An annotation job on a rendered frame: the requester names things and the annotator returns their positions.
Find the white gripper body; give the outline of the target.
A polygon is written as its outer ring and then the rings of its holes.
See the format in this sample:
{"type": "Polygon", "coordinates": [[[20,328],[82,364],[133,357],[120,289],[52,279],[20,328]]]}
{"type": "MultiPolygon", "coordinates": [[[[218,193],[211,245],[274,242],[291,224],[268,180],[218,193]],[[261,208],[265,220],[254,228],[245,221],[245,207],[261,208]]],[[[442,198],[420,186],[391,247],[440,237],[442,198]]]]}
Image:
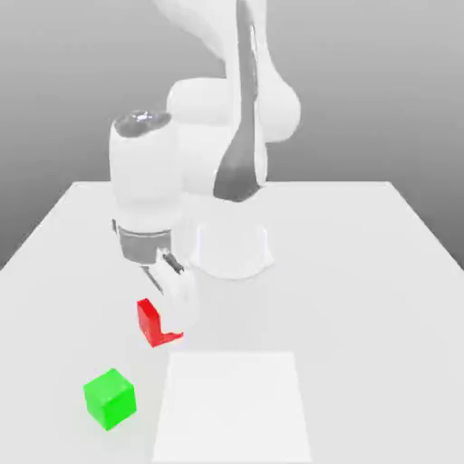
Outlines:
{"type": "Polygon", "coordinates": [[[192,326],[198,318],[198,290],[195,276],[187,269],[177,273],[166,263],[143,266],[143,272],[157,290],[155,302],[162,326],[192,326]]]}

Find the small red cube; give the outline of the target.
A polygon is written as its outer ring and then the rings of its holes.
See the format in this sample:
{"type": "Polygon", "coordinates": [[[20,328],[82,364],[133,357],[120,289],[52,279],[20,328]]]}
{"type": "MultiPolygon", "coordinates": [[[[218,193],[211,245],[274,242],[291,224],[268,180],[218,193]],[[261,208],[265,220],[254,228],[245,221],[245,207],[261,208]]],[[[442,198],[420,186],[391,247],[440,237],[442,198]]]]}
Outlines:
{"type": "Polygon", "coordinates": [[[139,327],[151,347],[171,343],[184,336],[184,333],[164,332],[161,326],[160,314],[148,298],[137,302],[139,327]]]}

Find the small green cube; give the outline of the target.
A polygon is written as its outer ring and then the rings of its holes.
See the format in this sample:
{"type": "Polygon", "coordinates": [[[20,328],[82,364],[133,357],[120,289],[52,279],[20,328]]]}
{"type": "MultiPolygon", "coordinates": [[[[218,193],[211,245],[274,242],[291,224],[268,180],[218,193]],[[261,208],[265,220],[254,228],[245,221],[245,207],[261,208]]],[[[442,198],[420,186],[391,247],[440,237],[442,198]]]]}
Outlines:
{"type": "Polygon", "coordinates": [[[87,411],[105,430],[137,411],[133,384],[115,368],[84,384],[83,393],[87,411]]]}

